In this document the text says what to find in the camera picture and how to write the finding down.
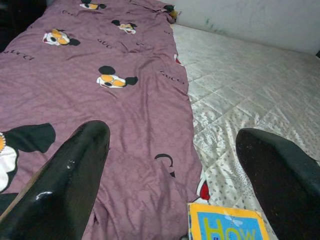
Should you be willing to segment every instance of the bed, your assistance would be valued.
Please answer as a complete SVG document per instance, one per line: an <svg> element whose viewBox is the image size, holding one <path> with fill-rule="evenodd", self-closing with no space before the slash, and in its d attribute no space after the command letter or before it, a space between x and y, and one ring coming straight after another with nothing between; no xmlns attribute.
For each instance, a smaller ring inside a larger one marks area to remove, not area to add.
<svg viewBox="0 0 320 240"><path fill-rule="evenodd" d="M241 128L320 160L315 56L170 23L153 0L56 0L12 41L0 54L1 136L47 134L11 147L3 194L90 120L108 124L110 149L83 239L179 239L193 201L263 212L237 160Z"/></svg>
<svg viewBox="0 0 320 240"><path fill-rule="evenodd" d="M212 205L263 212L236 154L242 128L296 143L320 163L316 56L173 25L189 81L194 145ZM267 219L267 231L276 239Z"/></svg>

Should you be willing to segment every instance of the purple fabric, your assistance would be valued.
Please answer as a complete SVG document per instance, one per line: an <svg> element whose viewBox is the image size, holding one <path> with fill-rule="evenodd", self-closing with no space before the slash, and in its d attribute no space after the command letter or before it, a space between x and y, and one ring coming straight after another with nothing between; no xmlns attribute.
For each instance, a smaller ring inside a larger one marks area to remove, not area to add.
<svg viewBox="0 0 320 240"><path fill-rule="evenodd" d="M0 132L50 123L56 133L47 152L19 152L5 193L19 192L79 125L102 120L110 151L83 239L179 239L202 166L172 19L159 1L96 1L56 0L0 53Z"/></svg>

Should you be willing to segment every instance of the children's book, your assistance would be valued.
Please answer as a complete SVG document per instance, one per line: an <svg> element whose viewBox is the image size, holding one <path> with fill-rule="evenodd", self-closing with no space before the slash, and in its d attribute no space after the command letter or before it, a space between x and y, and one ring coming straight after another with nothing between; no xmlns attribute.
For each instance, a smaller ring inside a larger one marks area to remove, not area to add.
<svg viewBox="0 0 320 240"><path fill-rule="evenodd" d="M260 213L236 208L188 204L189 240L269 240Z"/></svg>

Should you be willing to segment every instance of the book cover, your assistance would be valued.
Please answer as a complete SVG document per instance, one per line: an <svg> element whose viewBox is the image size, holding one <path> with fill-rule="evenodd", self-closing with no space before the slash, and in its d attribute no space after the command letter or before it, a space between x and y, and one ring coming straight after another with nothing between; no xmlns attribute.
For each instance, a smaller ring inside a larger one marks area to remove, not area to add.
<svg viewBox="0 0 320 240"><path fill-rule="evenodd" d="M190 240L269 240L267 230L258 212L188 204Z"/></svg>

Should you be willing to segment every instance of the yellow book border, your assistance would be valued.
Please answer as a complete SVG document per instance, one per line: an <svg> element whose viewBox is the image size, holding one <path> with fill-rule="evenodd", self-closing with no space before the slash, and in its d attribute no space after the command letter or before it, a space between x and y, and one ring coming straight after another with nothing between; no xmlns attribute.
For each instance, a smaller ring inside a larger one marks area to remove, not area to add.
<svg viewBox="0 0 320 240"><path fill-rule="evenodd" d="M227 214L232 217L257 219L263 240L269 240L269 236L268 236L264 221L262 217L255 211L222 207L222 206L206 205L201 203L189 203L188 205L189 205L189 212L191 216L191 232L192 232L193 240L201 239L200 225L199 225L199 219L197 214L198 212L216 213L216 214L222 214L222 215L226 215L226 212L227 212Z"/></svg>

